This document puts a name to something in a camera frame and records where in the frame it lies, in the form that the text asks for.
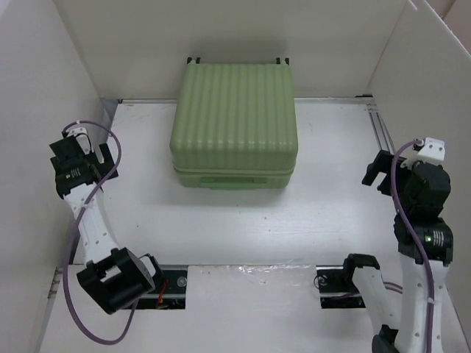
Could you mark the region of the green suitcase blue lining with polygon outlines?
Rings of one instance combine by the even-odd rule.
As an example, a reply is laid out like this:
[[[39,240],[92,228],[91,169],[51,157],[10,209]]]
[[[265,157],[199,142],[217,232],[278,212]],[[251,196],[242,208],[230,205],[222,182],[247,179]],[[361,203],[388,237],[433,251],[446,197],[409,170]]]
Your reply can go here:
[[[187,59],[169,142],[187,188],[285,188],[298,154],[290,61]]]

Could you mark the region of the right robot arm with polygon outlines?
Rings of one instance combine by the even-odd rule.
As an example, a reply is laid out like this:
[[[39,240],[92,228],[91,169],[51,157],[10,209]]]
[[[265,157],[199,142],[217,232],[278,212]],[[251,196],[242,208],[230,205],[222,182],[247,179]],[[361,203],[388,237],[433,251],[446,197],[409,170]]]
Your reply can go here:
[[[402,270],[401,303],[389,296],[372,255],[349,254],[340,271],[344,287],[361,294],[373,327],[373,352],[442,352],[442,296],[453,261],[453,233],[440,214],[451,192],[440,164],[405,159],[381,150],[362,182],[385,175],[378,190],[396,208],[394,235]]]

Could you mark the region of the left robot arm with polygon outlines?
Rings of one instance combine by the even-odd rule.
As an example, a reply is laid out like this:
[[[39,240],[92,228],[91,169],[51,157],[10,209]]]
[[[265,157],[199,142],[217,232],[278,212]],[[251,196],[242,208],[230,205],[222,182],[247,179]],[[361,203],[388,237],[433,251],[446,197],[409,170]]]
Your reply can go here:
[[[107,313],[160,290],[165,277],[150,254],[138,257],[118,244],[105,209],[102,182],[118,176],[107,144],[96,155],[87,130],[76,128],[50,145],[56,190],[72,209],[85,253],[77,274],[82,289]]]

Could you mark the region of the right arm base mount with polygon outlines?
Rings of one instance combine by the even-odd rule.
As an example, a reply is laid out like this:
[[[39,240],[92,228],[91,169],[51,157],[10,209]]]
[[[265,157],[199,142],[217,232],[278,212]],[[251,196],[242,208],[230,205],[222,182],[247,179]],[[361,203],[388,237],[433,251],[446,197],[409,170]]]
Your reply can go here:
[[[320,265],[316,267],[313,280],[319,291],[322,309],[363,309],[364,301],[352,282],[343,279],[343,268],[340,265]]]

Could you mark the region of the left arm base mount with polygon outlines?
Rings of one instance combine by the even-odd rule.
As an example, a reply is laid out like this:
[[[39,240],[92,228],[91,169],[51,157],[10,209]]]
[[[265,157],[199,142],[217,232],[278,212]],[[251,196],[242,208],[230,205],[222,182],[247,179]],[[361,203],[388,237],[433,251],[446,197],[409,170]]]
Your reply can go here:
[[[154,290],[146,297],[146,308],[152,310],[183,310],[186,302],[188,268],[171,267],[163,270],[165,290]]]

